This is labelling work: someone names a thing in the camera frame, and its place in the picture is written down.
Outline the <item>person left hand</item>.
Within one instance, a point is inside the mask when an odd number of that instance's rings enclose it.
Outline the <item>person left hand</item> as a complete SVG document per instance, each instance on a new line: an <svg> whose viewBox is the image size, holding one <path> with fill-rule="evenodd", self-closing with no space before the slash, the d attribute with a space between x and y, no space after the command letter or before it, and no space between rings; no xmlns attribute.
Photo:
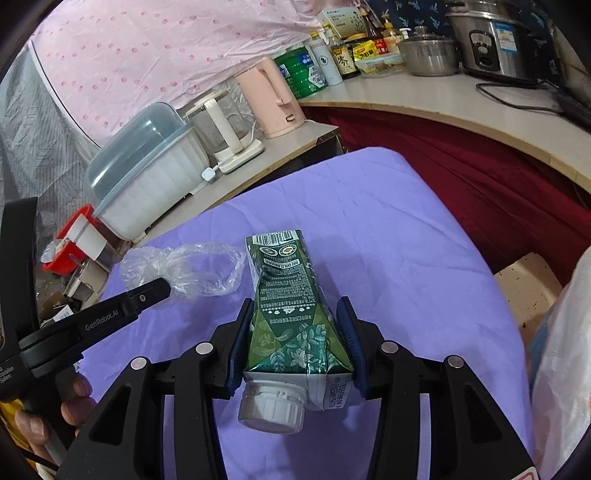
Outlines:
<svg viewBox="0 0 591 480"><path fill-rule="evenodd" d="M42 386L49 390L38 390L30 400L23 401L15 421L35 455L60 465L97 403L90 382L73 367Z"/></svg>

